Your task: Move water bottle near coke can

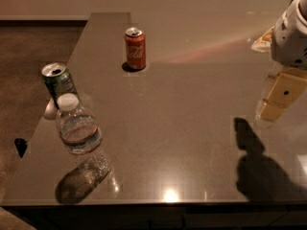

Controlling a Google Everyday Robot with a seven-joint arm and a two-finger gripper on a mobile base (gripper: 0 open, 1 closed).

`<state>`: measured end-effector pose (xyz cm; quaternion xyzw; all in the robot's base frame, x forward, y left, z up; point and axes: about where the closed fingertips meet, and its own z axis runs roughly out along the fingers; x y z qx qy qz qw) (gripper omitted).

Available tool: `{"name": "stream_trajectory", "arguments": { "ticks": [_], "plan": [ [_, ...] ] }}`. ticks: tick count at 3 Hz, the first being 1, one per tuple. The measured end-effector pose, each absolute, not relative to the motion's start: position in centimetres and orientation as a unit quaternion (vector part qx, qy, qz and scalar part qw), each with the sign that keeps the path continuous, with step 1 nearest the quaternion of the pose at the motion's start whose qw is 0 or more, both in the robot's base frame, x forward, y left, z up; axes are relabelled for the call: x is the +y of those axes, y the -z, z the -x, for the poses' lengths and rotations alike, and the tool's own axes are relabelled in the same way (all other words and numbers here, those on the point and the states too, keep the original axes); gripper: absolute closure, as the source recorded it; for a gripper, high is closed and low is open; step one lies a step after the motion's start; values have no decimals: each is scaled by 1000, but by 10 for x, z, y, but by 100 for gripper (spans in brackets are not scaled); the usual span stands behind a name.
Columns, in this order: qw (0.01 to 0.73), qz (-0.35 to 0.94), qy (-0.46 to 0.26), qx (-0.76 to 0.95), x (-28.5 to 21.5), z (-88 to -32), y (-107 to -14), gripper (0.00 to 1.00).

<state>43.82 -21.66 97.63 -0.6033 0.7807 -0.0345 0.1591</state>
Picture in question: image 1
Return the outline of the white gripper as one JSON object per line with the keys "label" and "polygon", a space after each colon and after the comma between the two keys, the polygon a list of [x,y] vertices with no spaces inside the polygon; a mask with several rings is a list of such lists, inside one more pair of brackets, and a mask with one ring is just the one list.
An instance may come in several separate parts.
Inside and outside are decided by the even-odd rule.
{"label": "white gripper", "polygon": [[274,27],[251,44],[251,49],[259,53],[271,51],[274,61],[288,65],[269,73],[256,107],[257,121],[273,123],[307,89],[307,70],[301,69],[307,67],[306,3],[294,0]]}

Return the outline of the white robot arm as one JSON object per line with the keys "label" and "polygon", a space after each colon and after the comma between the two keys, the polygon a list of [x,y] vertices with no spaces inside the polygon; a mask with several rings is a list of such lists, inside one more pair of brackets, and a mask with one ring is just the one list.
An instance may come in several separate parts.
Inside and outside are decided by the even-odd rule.
{"label": "white robot arm", "polygon": [[251,49],[270,53],[275,62],[255,111],[255,121],[268,127],[307,88],[307,0],[292,0]]}

